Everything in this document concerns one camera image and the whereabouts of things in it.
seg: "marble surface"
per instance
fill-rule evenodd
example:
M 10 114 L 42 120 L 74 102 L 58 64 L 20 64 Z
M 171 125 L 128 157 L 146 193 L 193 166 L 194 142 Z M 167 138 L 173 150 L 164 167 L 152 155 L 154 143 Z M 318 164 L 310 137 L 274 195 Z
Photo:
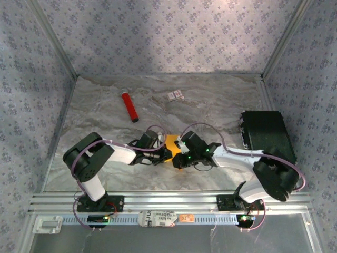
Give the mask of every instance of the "marble surface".
M 74 191 L 77 184 L 62 161 L 66 150 L 92 131 L 122 143 L 139 138 L 152 124 L 180 134 L 189 124 L 212 124 L 230 147 L 242 148 L 238 119 L 243 110 L 261 110 L 256 75 L 157 75 L 79 77 L 62 129 L 45 191 Z M 140 121 L 130 121 L 120 89 L 127 87 Z M 169 102 L 180 89 L 183 100 Z M 219 142 L 210 128 L 194 127 L 206 142 Z M 108 161 L 99 172 L 106 190 L 234 190 L 251 177 L 231 168 L 199 172 L 178 170 L 171 163 L 128 166 Z

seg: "yellow object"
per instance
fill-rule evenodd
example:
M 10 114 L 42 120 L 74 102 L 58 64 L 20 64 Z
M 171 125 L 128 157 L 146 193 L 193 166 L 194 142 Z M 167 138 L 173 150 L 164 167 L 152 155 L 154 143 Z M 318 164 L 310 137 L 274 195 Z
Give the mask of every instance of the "yellow object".
M 168 134 L 166 138 L 166 147 L 172 152 L 172 157 L 175 157 L 176 154 L 181 153 L 181 149 L 179 149 L 174 143 L 177 140 L 179 134 Z

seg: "wall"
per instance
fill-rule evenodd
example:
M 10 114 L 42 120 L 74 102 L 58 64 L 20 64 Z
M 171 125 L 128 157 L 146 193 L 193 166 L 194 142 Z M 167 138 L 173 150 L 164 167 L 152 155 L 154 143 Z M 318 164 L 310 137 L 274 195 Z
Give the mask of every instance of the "wall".
M 39 192 L 73 81 L 24 1 L 0 3 L 0 252 Z
M 336 68 L 337 2 L 314 1 L 267 83 L 331 252 L 337 252 Z
M 261 73 L 299 0 L 39 0 L 79 75 Z

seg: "black box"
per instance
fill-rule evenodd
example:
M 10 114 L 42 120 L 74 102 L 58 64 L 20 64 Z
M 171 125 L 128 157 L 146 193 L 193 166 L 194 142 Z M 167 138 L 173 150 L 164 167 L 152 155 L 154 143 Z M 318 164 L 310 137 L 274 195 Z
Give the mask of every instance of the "black box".
M 246 149 L 264 150 L 275 147 L 288 161 L 296 163 L 296 156 L 280 112 L 245 111 L 240 115 L 240 127 Z

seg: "glass panel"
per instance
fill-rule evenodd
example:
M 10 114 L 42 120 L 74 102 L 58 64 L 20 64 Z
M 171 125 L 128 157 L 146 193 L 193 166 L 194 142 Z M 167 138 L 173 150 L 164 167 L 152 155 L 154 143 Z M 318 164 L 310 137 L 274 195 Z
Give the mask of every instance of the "glass panel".
M 236 226 L 179 225 L 141 228 L 110 225 L 101 232 L 63 226 L 58 235 L 36 235 L 31 253 L 103 252 L 313 252 L 301 215 L 269 215 L 250 232 Z

